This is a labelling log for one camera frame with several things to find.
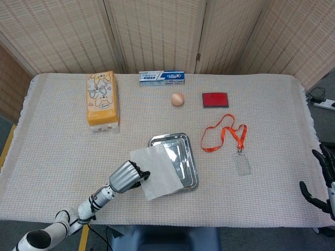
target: blue and white toothpaste box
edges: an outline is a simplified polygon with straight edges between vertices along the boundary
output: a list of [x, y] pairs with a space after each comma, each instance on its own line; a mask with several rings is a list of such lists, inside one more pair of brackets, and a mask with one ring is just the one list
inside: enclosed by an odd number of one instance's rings
[[151, 72], [139, 72], [139, 73], [140, 73], [140, 86], [183, 85], [185, 81], [184, 72], [151, 71]]

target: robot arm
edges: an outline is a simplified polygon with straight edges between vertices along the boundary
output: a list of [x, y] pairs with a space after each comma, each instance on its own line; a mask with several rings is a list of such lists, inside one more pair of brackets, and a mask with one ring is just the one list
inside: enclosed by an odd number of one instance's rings
[[322, 168], [322, 174], [326, 182], [328, 189], [329, 199], [323, 202], [317, 198], [314, 198], [306, 187], [303, 181], [300, 181], [300, 190], [305, 197], [305, 199], [320, 208], [323, 212], [329, 213], [331, 218], [335, 221], [335, 155], [329, 151], [324, 145], [320, 145], [322, 154], [316, 150], [312, 150], [314, 156], [318, 159], [320, 166]]
[[102, 186], [78, 207], [78, 216], [72, 209], [59, 211], [54, 223], [43, 230], [27, 233], [13, 251], [47, 251], [55, 247], [67, 236], [78, 232], [83, 225], [95, 220], [95, 213], [114, 198], [116, 193], [124, 193], [139, 187], [140, 180], [147, 180], [150, 172], [143, 172], [131, 161], [124, 162], [110, 177], [109, 185]]

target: brown egg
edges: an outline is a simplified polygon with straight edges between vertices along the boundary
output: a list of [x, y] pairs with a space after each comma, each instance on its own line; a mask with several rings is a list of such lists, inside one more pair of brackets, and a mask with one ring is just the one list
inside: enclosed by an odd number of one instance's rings
[[174, 93], [171, 96], [171, 103], [174, 106], [181, 106], [184, 103], [184, 95], [182, 93]]

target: orange lanyard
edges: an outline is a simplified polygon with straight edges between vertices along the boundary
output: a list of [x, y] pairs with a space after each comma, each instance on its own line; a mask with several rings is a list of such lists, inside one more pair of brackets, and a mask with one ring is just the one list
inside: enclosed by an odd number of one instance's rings
[[[203, 147], [203, 139], [205, 137], [205, 134], [206, 134], [206, 131], [207, 130], [210, 130], [210, 129], [214, 129], [215, 127], [217, 127], [218, 125], [221, 124], [221, 122], [223, 121], [223, 119], [226, 117], [226, 116], [229, 116], [232, 118], [232, 124], [230, 127], [223, 127], [222, 128], [222, 131], [221, 131], [221, 145], [219, 146], [215, 146], [215, 147], [210, 147], [210, 148], [204, 148]], [[242, 151], [242, 149], [244, 148], [244, 145], [243, 145], [243, 142], [244, 142], [244, 139], [245, 139], [245, 136], [247, 134], [247, 126], [245, 124], [241, 124], [237, 129], [234, 129], [233, 128], [233, 125], [235, 123], [235, 117], [232, 115], [232, 114], [226, 114], [222, 117], [222, 119], [213, 127], [207, 127], [204, 131], [204, 134], [203, 134], [203, 137], [201, 138], [201, 148], [204, 149], [204, 151], [206, 151], [207, 153], [210, 153], [210, 152], [214, 152], [218, 149], [220, 149], [224, 142], [225, 142], [225, 134], [226, 134], [226, 130], [228, 130], [231, 135], [234, 137], [234, 139], [237, 141], [237, 149], [239, 152]], [[238, 137], [238, 135], [236, 134], [236, 132], [243, 127], [243, 132], [242, 132], [242, 135], [241, 137]]]

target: metal tray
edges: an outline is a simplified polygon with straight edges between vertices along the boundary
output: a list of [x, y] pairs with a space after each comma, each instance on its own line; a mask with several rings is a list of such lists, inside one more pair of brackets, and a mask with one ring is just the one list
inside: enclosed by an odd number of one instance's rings
[[198, 186], [198, 172], [194, 164], [191, 143], [185, 133], [171, 133], [151, 138], [148, 146], [163, 144], [182, 182], [181, 190], [193, 190]]

